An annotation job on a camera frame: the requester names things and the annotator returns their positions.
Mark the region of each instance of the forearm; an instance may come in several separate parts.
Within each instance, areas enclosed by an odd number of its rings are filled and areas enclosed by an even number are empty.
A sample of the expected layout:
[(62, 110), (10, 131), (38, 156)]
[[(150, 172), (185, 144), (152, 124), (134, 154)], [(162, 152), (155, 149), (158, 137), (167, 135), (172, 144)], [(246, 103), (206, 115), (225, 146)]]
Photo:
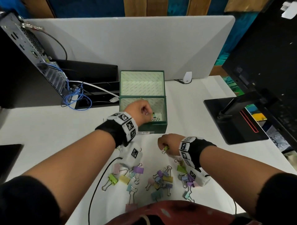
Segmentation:
[(248, 213), (255, 214), (258, 195), (266, 181), (283, 171), (224, 149), (208, 146), (201, 167)]
[(96, 130), (37, 164), (24, 175), (41, 181), (56, 198), (61, 212), (69, 217), (115, 147), (109, 133)]

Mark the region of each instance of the open box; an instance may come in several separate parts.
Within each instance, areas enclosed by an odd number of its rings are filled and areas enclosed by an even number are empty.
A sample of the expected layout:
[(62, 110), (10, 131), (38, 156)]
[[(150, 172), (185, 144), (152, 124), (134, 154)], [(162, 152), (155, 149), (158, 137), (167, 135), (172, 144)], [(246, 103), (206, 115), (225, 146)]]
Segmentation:
[(138, 128), (139, 132), (164, 134), (167, 129), (167, 107), (164, 71), (121, 71), (120, 111), (139, 99), (147, 100), (158, 121), (151, 121)]

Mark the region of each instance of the monitor stand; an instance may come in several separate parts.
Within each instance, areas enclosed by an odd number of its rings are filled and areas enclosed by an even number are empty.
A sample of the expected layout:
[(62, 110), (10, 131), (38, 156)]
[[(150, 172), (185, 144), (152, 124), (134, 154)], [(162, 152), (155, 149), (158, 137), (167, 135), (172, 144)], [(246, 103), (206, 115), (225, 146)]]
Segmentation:
[(260, 100), (255, 92), (223, 99), (208, 99), (204, 103), (221, 135), (229, 145), (269, 139), (245, 106)]

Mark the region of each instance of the person's right hand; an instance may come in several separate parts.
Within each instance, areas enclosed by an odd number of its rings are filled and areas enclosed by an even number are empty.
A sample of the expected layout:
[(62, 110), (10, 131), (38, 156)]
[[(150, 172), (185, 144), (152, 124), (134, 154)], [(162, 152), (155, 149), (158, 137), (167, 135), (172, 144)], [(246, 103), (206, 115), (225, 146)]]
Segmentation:
[(166, 153), (172, 156), (179, 156), (179, 144), (184, 138), (185, 136), (179, 134), (164, 134), (162, 137), (158, 138), (158, 147), (162, 150), (168, 145), (169, 149), (166, 150)]

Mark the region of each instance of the desk surface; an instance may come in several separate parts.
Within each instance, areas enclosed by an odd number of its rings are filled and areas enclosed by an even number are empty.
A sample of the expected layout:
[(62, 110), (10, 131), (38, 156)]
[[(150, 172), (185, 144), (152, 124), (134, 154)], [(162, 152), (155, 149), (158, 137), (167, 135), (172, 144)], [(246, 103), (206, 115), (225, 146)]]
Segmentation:
[[(235, 152), (261, 162), (272, 165), (285, 172), (296, 171), (269, 139), (238, 145), (227, 145), (219, 130), (209, 115), (203, 100), (235, 96), (230, 88), (219, 76), (194, 79), (192, 83), (183, 85), (176, 81), (166, 81), (168, 127), (167, 133), (178, 133), (184, 136), (204, 137), (231, 152)], [(60, 106), (30, 107), (6, 110), (1, 113), (2, 127), (0, 129), (0, 144), (24, 144), (7, 180), (21, 175), (26, 170), (51, 156), (84, 135), (92, 132), (103, 122), (104, 118), (117, 112), (118, 106), (92, 108), (87, 111), (74, 111)], [(177, 164), (167, 155), (163, 155), (157, 146), (157, 139), (161, 134), (138, 135), (135, 141), (143, 151), (141, 160), (144, 174), (140, 177), (135, 201), (138, 206), (152, 203), (150, 193), (145, 191), (147, 180), (156, 171), (171, 165), (174, 177), (171, 197), (164, 195), (164, 199), (184, 200), (185, 191), (177, 179)], [(115, 150), (108, 163), (119, 155)], [(67, 224), (87, 224), (89, 203), (102, 172), (98, 175), (88, 192), (85, 194)], [(108, 174), (102, 179), (106, 183)], [(91, 224), (105, 224), (112, 218), (124, 213), (129, 194), (123, 183), (110, 186), (106, 192), (101, 186), (95, 194), (91, 207)], [(235, 206), (232, 198), (212, 179), (205, 187), (193, 188), (191, 197), (196, 203), (209, 206), (227, 213), (234, 214)], [(244, 212), (238, 206), (237, 212)]]

